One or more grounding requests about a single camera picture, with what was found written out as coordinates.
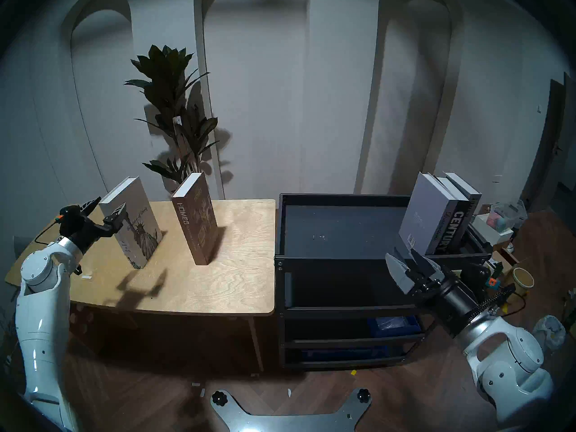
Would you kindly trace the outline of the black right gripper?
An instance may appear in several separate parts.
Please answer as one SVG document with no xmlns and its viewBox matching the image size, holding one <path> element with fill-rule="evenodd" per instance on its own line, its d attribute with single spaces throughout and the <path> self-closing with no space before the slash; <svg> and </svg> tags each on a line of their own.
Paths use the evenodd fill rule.
<svg viewBox="0 0 576 432">
<path fill-rule="evenodd" d="M 446 332 L 455 338 L 469 324 L 467 314 L 477 307 L 473 294 L 464 289 L 464 285 L 450 269 L 441 268 L 415 249 L 410 250 L 410 255 L 419 272 L 411 271 L 403 261 L 387 253 L 385 261 L 390 276 L 404 294 L 411 292 L 417 308 L 432 314 Z"/>
</svg>

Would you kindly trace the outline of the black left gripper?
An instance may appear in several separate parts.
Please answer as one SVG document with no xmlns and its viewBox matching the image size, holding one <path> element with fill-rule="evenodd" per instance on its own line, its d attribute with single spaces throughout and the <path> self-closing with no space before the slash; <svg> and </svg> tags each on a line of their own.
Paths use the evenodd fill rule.
<svg viewBox="0 0 576 432">
<path fill-rule="evenodd" d="M 99 205 L 101 197 L 84 203 L 80 207 L 80 215 L 89 216 Z M 103 225 L 95 224 L 90 218 L 79 217 L 67 221 L 67 239 L 69 239 L 81 252 L 88 249 L 100 238 L 114 236 L 128 219 L 126 203 L 121 204 L 114 212 L 107 215 Z"/>
</svg>

